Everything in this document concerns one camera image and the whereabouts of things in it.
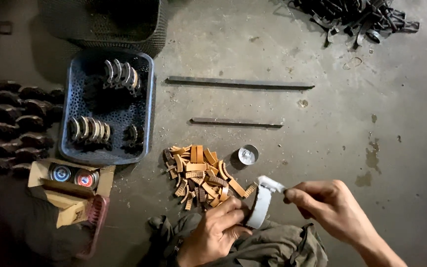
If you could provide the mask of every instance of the pile of brake lining pads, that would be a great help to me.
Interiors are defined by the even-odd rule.
[[[141,80],[136,70],[128,62],[121,64],[119,60],[113,62],[105,60],[106,81],[103,88],[126,88],[133,96],[141,95]]]
[[[192,207],[193,199],[201,204],[204,210],[218,206],[233,195],[232,189],[243,198],[257,188],[253,183],[244,190],[228,174],[223,160],[218,160],[216,152],[210,152],[201,145],[189,145],[164,149],[166,166],[172,179],[177,178],[175,195],[183,197],[186,210]]]

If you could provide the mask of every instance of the hand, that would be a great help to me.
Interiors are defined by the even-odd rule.
[[[248,206],[235,197],[207,211],[197,228],[184,240],[177,256],[179,266],[197,266],[227,256],[242,233],[252,234],[237,225],[249,213]]]
[[[331,236],[352,246],[381,239],[340,180],[302,182],[285,191],[284,203],[296,204],[304,218],[315,219]]]

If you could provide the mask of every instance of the blue plastic basket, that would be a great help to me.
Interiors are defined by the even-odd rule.
[[[144,82],[143,94],[133,98],[128,108],[115,109],[105,113],[90,111],[83,98],[84,82],[89,76],[104,76],[104,61],[118,59],[128,62],[138,72]],[[93,48],[78,52],[72,59],[67,74],[67,89],[64,114],[60,127],[59,150],[69,161],[85,165],[121,165],[139,162],[149,152],[152,120],[154,119],[155,76],[153,59],[145,53],[122,48]],[[116,106],[117,103],[106,103]],[[84,151],[74,144],[68,133],[70,117],[88,116],[110,125],[111,151],[98,149]],[[128,127],[144,127],[143,145],[131,149],[126,146],[125,133]]]

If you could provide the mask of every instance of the gray cloth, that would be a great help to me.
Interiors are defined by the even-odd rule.
[[[174,254],[179,239],[189,236],[201,218],[199,214],[189,214],[182,217],[174,227],[166,216],[149,219],[148,223],[154,231],[151,247],[155,246],[155,249],[163,252],[161,266],[169,264],[169,255]],[[324,267],[326,264],[327,255],[312,223],[299,228],[265,220],[258,230],[253,231],[252,236],[240,237],[235,241],[228,256],[204,266]]]

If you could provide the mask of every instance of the long metal bar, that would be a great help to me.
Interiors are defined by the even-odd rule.
[[[314,88],[314,85],[303,82],[277,82],[277,81],[249,81],[237,79],[218,79],[218,78],[198,78],[187,76],[169,76],[166,79],[168,83],[192,84],[203,86],[223,86],[235,88],[252,88],[252,89],[290,89],[306,90]]]
[[[281,128],[283,122],[255,122],[249,119],[220,119],[220,118],[192,118],[193,124],[217,124],[230,126],[250,126],[250,127],[265,127],[265,128]]]

